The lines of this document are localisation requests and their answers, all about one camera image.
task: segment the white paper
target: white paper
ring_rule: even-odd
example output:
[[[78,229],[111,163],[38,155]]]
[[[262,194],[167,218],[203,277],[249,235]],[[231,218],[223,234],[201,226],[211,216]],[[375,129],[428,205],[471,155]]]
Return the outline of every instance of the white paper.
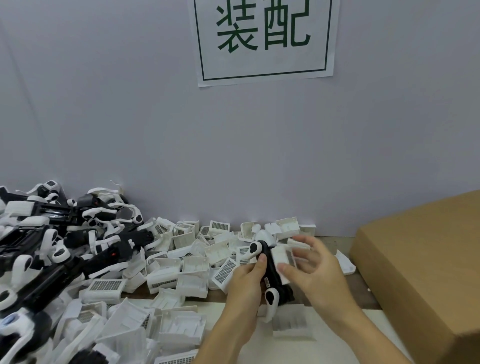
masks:
[[[333,75],[340,0],[188,5],[199,87]]]

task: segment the person's right hand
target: person's right hand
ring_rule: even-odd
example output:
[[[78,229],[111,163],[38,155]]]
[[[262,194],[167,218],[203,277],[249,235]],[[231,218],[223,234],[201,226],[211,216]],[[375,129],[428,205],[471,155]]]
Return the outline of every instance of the person's right hand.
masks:
[[[320,240],[304,235],[294,236],[293,239],[313,248],[293,249],[296,257],[307,262],[297,259],[299,269],[283,263],[277,268],[305,293],[315,311],[339,335],[350,320],[362,314],[350,293],[340,264]]]

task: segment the brown cardboard box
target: brown cardboard box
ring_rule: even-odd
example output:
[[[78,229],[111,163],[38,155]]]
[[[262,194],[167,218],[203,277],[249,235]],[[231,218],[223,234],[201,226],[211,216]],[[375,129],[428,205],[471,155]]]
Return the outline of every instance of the brown cardboard box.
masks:
[[[417,364],[480,364],[480,190],[362,226],[350,256]]]

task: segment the wall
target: wall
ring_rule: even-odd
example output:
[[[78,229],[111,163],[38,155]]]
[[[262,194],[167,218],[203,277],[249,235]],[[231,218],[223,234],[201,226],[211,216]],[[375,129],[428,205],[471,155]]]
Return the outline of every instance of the wall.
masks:
[[[147,217],[298,216],[353,235],[478,187],[479,13],[344,1],[334,77],[199,89],[185,0],[3,0],[37,118],[13,90],[2,154],[35,132],[0,167],[11,188],[49,168],[71,195],[122,182]]]

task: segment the hand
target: hand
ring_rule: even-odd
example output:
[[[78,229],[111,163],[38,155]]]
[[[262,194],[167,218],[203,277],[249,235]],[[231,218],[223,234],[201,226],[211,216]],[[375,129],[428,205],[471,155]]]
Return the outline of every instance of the hand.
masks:
[[[294,236],[296,241],[306,243],[313,250],[294,248],[299,268],[279,264],[278,270],[295,283],[307,296],[315,311],[338,335],[347,321],[362,315],[347,285],[337,258],[327,247],[312,236]]]
[[[260,282],[266,268],[267,257],[260,254],[256,264],[236,268],[228,286],[227,303],[220,321],[235,325],[235,330],[240,334],[237,340],[242,346],[250,340],[257,325],[257,312],[262,299]]]

